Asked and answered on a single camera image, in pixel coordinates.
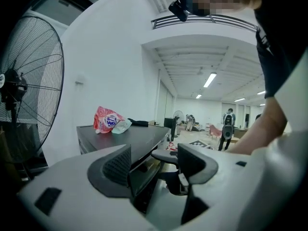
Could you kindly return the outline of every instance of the fluorescent light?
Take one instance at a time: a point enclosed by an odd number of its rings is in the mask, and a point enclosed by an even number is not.
[[[211,73],[210,77],[207,79],[203,87],[208,87],[213,81],[213,79],[216,77],[216,75],[217,75],[216,73]]]
[[[241,98],[241,99],[235,100],[235,102],[242,101],[242,100],[244,100],[244,99],[245,99],[245,98]]]

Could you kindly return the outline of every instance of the electric fan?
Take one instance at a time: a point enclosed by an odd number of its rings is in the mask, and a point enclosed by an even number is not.
[[[23,163],[44,143],[54,122],[64,78],[63,49],[47,21],[22,17],[0,58],[0,155]]]
[[[184,114],[183,114],[183,112],[181,110],[177,110],[176,112],[174,112],[173,117],[176,120],[176,132],[177,132],[177,134],[174,135],[174,137],[177,138],[178,135],[180,135],[180,131],[178,129],[178,125],[180,125],[181,122],[184,120]]]

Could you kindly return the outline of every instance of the plastic bag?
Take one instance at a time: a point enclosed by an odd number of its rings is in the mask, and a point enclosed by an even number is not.
[[[113,110],[99,106],[94,116],[93,127],[96,133],[108,133],[120,121],[125,121],[125,118]]]
[[[130,120],[125,120],[125,121],[119,121],[115,127],[112,129],[112,133],[124,133],[131,125],[131,121]]]

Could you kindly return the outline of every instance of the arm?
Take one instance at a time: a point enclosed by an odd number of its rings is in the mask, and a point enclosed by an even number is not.
[[[228,152],[251,154],[253,150],[267,146],[275,138],[281,136],[286,124],[287,120],[276,99],[267,98],[260,118]]]

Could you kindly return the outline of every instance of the white cloth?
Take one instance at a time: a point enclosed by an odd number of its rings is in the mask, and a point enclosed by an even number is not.
[[[192,128],[193,128],[193,122],[192,121],[189,121],[189,122],[187,122],[187,128],[186,128],[186,130],[188,131],[191,131],[192,130]]]

